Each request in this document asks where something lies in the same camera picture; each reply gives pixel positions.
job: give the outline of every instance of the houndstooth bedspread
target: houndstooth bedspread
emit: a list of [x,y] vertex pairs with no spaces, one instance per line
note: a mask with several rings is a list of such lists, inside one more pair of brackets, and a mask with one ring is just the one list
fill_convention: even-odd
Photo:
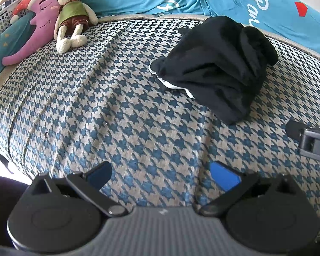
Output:
[[290,118],[320,126],[320,59],[270,38],[267,69],[247,120],[221,123],[184,93],[161,92],[148,71],[194,20],[127,20],[90,28],[88,45],[55,42],[24,60],[0,90],[0,151],[25,174],[62,177],[108,160],[103,192],[129,209],[205,204],[220,195],[208,164],[265,176],[288,171],[320,216],[320,162],[297,154]]

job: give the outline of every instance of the eyebrow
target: eyebrow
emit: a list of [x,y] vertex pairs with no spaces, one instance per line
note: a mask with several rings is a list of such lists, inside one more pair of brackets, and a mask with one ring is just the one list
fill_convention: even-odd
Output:
[[45,1],[47,1],[47,0],[41,0],[41,1],[39,2],[39,4],[41,4],[42,2],[45,2]]

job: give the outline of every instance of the red shape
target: red shape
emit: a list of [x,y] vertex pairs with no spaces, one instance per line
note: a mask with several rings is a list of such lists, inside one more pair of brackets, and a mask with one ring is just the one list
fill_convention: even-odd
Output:
[[308,7],[302,2],[295,2],[296,8],[298,9],[299,16],[305,17],[307,14]]

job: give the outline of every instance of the round black disc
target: round black disc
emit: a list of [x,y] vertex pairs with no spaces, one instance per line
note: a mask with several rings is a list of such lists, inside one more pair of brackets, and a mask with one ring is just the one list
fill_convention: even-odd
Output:
[[74,250],[90,241],[101,225],[95,206],[62,196],[36,196],[25,207],[14,210],[7,222],[18,248],[42,254]]
[[314,241],[320,222],[306,199],[282,194],[250,198],[228,211],[226,224],[243,245],[265,253],[287,253]]

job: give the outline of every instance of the gray ribbed surface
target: gray ribbed surface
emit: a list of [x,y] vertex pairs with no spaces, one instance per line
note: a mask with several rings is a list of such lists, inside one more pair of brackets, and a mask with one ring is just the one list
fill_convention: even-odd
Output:
[[234,241],[216,218],[197,215],[192,207],[135,207],[111,218],[99,235],[67,256],[260,256]]

